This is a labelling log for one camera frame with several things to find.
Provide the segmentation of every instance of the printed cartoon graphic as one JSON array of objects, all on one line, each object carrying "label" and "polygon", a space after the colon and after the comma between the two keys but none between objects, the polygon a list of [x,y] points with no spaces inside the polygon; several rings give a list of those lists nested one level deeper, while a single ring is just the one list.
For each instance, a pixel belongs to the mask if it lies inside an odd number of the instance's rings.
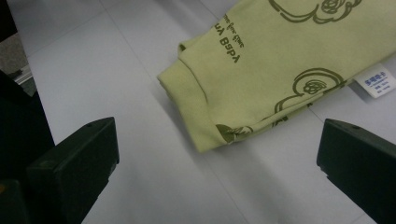
[{"label": "printed cartoon graphic", "polygon": [[269,0],[271,6],[280,13],[280,15],[290,22],[304,22],[312,18],[317,24],[340,21],[351,13],[352,9],[358,6],[362,0],[325,0],[317,3],[314,9],[304,15],[294,15],[287,11],[278,0]]},{"label": "printed cartoon graphic", "polygon": [[[293,92],[294,95],[286,97],[275,105],[275,113],[283,110],[285,107],[296,105],[301,102],[301,97],[306,95],[315,95],[320,91],[323,94],[342,88],[346,84],[344,79],[335,72],[325,68],[312,68],[302,72],[294,79]],[[277,120],[273,123],[273,127],[281,121],[288,120],[288,117]]]},{"label": "printed cartoon graphic", "polygon": [[[301,98],[306,95],[326,94],[329,91],[344,87],[345,84],[346,81],[340,75],[329,69],[311,68],[305,70],[294,79],[292,85],[294,94],[284,98],[275,105],[275,114],[289,106],[299,104],[302,101]],[[279,119],[272,124],[272,127],[288,119],[288,117]],[[231,128],[224,124],[217,124],[216,127],[228,144],[244,139],[255,132],[251,126]]]}]

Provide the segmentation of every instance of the fabric fold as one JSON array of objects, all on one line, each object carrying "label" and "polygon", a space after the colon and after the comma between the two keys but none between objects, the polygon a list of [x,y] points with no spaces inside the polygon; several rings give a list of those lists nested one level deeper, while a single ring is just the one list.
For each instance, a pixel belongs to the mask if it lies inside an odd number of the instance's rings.
[{"label": "fabric fold", "polygon": [[198,151],[262,133],[396,51],[396,2],[243,0],[159,75]]}]

